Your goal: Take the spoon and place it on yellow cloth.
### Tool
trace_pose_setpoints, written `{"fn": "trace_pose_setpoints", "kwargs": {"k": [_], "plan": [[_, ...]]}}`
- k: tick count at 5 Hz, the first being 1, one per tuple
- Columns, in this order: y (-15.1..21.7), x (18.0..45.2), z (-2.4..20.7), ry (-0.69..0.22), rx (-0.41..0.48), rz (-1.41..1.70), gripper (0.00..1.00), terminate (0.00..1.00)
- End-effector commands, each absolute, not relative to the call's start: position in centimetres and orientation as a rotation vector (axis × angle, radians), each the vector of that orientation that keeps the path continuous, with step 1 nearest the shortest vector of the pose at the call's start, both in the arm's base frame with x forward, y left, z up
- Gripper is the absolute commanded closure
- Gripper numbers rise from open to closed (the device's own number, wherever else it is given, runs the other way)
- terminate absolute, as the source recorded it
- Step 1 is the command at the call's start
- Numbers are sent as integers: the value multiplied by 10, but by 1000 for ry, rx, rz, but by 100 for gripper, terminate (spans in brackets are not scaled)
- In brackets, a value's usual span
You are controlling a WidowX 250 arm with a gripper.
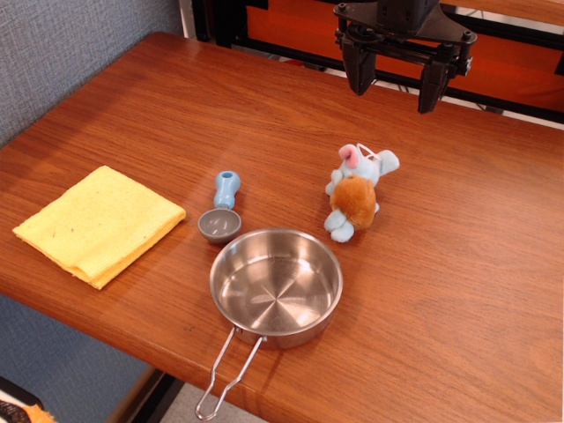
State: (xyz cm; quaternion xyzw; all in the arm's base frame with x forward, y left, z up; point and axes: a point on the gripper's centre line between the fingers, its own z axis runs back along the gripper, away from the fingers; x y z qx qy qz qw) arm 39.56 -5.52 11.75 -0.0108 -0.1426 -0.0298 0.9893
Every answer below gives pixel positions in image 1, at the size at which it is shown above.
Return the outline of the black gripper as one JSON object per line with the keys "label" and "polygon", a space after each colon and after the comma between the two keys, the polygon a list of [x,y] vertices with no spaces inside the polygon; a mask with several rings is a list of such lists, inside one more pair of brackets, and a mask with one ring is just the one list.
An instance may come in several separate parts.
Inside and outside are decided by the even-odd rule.
{"label": "black gripper", "polygon": [[375,81],[378,55],[424,65],[420,114],[434,111],[451,74],[465,76],[471,68],[471,47],[478,36],[447,17],[438,1],[340,3],[333,12],[345,74],[359,96]]}

